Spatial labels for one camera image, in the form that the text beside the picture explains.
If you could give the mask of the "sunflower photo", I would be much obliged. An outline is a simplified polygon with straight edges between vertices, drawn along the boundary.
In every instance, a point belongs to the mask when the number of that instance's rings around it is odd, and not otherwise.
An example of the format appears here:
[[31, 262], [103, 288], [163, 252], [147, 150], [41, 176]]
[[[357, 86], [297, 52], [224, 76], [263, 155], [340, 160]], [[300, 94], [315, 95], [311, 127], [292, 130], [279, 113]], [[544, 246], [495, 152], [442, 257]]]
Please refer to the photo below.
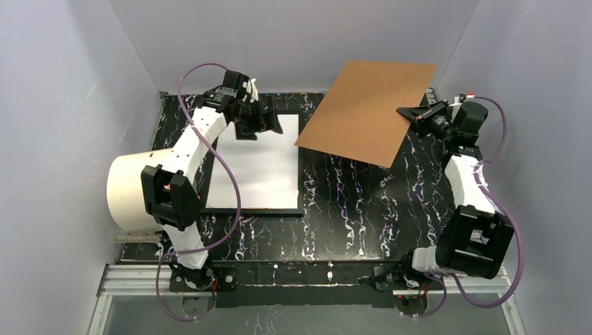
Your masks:
[[216, 151], [235, 176], [243, 210], [298, 208], [299, 115], [278, 118], [282, 134], [266, 131], [257, 140], [238, 140], [231, 123], [217, 139]]

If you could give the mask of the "brown backing board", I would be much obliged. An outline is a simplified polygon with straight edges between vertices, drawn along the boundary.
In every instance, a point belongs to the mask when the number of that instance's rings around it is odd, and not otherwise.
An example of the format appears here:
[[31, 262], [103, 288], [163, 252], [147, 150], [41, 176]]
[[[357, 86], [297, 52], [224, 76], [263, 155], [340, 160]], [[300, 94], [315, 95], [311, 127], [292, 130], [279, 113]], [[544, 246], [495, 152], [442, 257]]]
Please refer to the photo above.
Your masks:
[[399, 107], [417, 107], [434, 64], [348, 61], [300, 133], [296, 145], [384, 168], [408, 132]]

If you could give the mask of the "black picture frame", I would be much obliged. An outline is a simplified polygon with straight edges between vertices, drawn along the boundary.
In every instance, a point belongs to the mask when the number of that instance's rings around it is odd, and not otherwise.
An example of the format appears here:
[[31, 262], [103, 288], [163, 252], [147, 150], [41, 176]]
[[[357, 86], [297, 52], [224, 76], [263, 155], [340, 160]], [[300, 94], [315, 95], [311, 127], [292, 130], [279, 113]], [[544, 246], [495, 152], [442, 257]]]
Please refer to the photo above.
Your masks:
[[[299, 133], [302, 128], [302, 117], [299, 112], [288, 111], [280, 114], [299, 115]], [[304, 211], [304, 154], [299, 149], [299, 199], [296, 209], [245, 209], [243, 214], [270, 215], [270, 216], [300, 216]], [[202, 166], [202, 174], [199, 177], [199, 201], [200, 210], [204, 214], [234, 214], [237, 202], [232, 182], [222, 165], [215, 158], [207, 158]]]

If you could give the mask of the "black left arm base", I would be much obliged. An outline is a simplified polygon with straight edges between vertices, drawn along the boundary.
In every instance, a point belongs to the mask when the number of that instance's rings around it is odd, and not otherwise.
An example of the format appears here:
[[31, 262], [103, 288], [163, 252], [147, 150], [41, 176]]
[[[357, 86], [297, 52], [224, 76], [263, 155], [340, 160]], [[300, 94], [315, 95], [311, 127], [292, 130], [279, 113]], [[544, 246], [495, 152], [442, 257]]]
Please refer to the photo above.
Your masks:
[[173, 262], [169, 265], [171, 292], [234, 292], [237, 289], [237, 270], [232, 267], [205, 265], [189, 269]]

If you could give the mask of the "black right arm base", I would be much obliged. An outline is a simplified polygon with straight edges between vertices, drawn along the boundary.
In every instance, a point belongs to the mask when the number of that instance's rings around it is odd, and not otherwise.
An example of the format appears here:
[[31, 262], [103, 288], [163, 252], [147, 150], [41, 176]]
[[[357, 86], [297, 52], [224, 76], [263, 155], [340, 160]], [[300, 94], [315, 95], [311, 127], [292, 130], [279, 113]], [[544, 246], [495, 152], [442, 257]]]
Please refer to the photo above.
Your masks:
[[432, 280], [425, 273], [413, 269], [412, 261], [413, 254], [408, 252], [400, 260], [374, 267], [369, 277], [371, 286], [377, 291], [424, 289]]

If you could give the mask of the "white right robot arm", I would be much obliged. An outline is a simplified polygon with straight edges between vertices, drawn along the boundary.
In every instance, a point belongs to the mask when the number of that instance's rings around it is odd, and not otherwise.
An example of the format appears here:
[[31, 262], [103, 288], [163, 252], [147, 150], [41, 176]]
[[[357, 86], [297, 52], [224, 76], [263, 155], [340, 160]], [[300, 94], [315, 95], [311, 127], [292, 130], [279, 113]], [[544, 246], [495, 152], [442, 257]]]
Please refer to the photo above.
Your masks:
[[482, 192], [476, 141], [488, 116], [485, 106], [465, 100], [454, 108], [445, 101], [397, 112], [418, 136], [433, 135], [443, 144], [444, 174], [450, 183], [455, 210], [438, 242], [417, 248], [410, 258], [416, 272], [465, 274], [492, 279], [503, 263], [514, 235], [508, 218]]

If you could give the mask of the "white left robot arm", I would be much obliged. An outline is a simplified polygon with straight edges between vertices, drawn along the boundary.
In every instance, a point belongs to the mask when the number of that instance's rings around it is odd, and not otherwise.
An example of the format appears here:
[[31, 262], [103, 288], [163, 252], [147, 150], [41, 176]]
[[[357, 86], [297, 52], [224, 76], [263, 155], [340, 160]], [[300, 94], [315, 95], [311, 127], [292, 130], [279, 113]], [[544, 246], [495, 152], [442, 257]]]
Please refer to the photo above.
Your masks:
[[177, 98], [188, 125], [161, 163], [143, 168], [140, 181], [146, 212], [168, 235], [174, 248], [171, 256], [180, 266], [198, 270], [205, 265], [209, 250], [229, 238], [226, 234], [205, 246], [198, 229], [195, 176], [205, 156], [212, 154], [222, 165], [240, 200], [237, 180], [213, 143], [230, 124], [238, 140], [256, 140], [267, 131], [281, 134], [283, 129], [276, 112], [261, 107], [256, 79], [233, 70], [225, 72], [222, 84], [198, 97], [193, 112], [181, 94]]

